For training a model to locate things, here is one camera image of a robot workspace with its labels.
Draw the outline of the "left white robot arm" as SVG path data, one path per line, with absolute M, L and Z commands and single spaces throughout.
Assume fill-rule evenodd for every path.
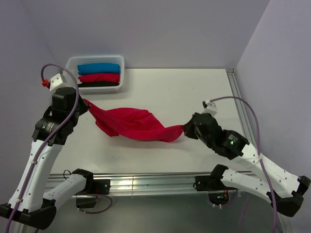
M 52 95 L 52 104 L 36 123 L 29 160 L 15 193 L 1 204 L 0 215 L 9 221 L 45 230 L 57 210 L 72 196 L 94 190 L 93 173 L 76 169 L 57 187 L 46 191 L 53 164 L 73 132 L 80 115 L 89 106 L 75 88 L 61 87 Z

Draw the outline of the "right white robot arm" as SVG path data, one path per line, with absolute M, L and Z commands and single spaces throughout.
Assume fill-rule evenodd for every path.
M 183 126 L 188 138 L 201 140 L 208 148 L 244 168 L 254 176 L 236 172 L 218 164 L 207 176 L 195 177 L 197 191 L 235 188 L 256 195 L 276 207 L 277 212 L 293 217 L 301 208 L 303 195 L 311 181 L 279 167 L 262 154 L 245 137 L 236 131 L 225 130 L 209 113 L 195 113 Z

